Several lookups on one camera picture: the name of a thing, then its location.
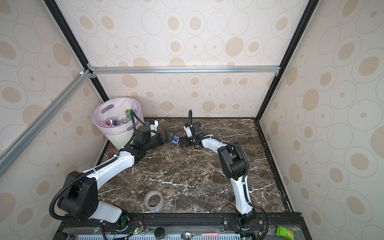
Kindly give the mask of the green plastic soda bottle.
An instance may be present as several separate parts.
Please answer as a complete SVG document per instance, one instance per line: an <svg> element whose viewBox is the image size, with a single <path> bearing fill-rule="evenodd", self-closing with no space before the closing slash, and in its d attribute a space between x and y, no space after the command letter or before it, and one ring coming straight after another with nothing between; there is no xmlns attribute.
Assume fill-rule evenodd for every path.
<svg viewBox="0 0 384 240"><path fill-rule="evenodd" d="M126 110L126 117L129 119L129 120L132 120L136 117L136 112L134 110Z"/></svg>

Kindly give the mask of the clear bottle red label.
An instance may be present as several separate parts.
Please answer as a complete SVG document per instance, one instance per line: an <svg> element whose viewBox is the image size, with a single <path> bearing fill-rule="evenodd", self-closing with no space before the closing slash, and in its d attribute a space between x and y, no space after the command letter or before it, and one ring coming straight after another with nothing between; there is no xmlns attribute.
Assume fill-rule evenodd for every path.
<svg viewBox="0 0 384 240"><path fill-rule="evenodd" d="M130 120L127 117L121 116L121 117L110 117L110 118L106 119L105 123L107 126L117 127L120 125L125 125L129 121Z"/></svg>

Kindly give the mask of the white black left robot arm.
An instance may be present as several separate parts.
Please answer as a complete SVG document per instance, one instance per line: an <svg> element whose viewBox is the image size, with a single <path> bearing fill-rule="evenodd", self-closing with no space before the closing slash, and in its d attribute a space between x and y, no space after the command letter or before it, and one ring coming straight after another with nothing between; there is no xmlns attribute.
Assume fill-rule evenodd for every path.
<svg viewBox="0 0 384 240"><path fill-rule="evenodd" d="M101 202L99 189L120 172L139 163L149 150L172 141L168 131L157 132L154 121L133 126L133 135L118 155L84 172L68 174L64 186L53 197L49 214L55 220L97 220L123 227L128 216L119 207Z"/></svg>

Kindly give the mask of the blue label water bottle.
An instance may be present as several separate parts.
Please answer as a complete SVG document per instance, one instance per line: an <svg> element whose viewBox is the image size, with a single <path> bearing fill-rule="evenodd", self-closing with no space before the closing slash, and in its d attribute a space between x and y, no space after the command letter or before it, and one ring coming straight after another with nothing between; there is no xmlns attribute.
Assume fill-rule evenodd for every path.
<svg viewBox="0 0 384 240"><path fill-rule="evenodd" d="M181 140L180 140L180 137L178 136L174 136L173 139L172 139L172 143L177 145L177 146L181 146Z"/></svg>

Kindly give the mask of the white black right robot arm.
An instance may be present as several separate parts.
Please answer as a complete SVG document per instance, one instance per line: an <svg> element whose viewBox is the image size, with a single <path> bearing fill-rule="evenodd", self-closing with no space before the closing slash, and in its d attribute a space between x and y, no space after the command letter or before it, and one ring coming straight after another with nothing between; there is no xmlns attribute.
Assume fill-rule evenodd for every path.
<svg viewBox="0 0 384 240"><path fill-rule="evenodd" d="M265 221L259 222L262 236L269 230L269 220L266 211L252 203L248 187L249 160L238 142L221 140L212 134L205 134L199 122L193 122L193 111L189 110L188 123L184 130L186 136L173 139L180 147L200 146L218 154L222 171L231 181L236 201L236 221L241 229L250 227L257 221L257 210L261 211Z"/></svg>

